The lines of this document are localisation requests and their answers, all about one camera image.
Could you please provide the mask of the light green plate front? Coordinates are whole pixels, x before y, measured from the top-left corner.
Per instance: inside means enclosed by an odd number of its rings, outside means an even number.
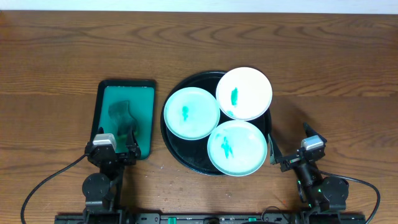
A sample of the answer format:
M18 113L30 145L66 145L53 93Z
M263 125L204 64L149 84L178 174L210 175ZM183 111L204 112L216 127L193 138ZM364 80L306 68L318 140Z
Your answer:
M255 125L232 120L217 126L207 143L211 163L222 173L234 177L257 171L267 157L267 141Z

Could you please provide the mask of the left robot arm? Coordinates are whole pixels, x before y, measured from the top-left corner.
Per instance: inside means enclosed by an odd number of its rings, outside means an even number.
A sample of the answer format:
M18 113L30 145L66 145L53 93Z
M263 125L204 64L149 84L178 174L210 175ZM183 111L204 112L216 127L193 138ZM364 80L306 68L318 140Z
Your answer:
M124 134L126 152L117 152L116 138L99 128L85 147L88 161L99 168L83 182L86 210L90 214L114 213L121 209L121 189L125 167L133 166L141 158L141 150L130 127Z

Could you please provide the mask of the light green plate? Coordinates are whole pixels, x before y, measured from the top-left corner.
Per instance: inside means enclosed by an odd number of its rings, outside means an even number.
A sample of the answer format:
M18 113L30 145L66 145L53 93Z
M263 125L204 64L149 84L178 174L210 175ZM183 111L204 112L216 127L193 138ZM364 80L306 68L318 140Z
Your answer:
M257 171L267 157L267 141L255 125L232 120L217 126L207 143L211 163L222 173L234 177Z
M193 141L207 137L217 127L220 107L210 92L186 87L168 98L163 117L172 134Z

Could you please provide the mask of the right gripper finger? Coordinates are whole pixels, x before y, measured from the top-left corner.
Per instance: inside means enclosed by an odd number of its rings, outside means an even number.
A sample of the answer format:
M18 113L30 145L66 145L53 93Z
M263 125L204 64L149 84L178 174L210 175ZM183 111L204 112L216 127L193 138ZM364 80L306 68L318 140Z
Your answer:
M308 138L312 136L318 136L324 143L326 143L326 139L321 134L317 133L308 123L304 122L303 128Z
M278 164L282 158L282 153L276 141L270 134L268 134L268 139L270 144L270 164Z

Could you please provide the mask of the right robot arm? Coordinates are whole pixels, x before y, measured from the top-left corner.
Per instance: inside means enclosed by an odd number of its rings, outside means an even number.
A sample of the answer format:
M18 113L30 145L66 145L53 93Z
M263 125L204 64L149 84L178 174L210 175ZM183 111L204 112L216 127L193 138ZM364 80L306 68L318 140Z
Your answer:
M327 140L307 123L303 123L306 138L291 155L283 156L274 138L268 136L271 146L271 164L279 164L280 170L293 170L303 197L316 212L335 212L346 209L349 183L342 178L323 177L316 161L325 156Z

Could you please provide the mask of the green yellow sponge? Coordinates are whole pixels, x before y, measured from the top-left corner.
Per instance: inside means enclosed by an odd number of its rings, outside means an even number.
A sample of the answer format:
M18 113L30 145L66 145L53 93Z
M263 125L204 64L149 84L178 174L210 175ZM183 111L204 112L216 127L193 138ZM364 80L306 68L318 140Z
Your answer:
M116 127L117 137L126 137L131 133L137 135L138 122L131 114L130 101L125 100L111 104L108 108L108 114Z

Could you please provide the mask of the white plate green stain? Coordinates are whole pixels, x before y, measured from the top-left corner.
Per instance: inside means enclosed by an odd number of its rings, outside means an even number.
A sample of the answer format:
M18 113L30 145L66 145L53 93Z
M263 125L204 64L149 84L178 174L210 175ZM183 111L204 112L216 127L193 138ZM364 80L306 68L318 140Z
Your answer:
M226 72L216 87L216 100L221 111L231 119L250 121L263 115L272 102L269 79L251 67Z

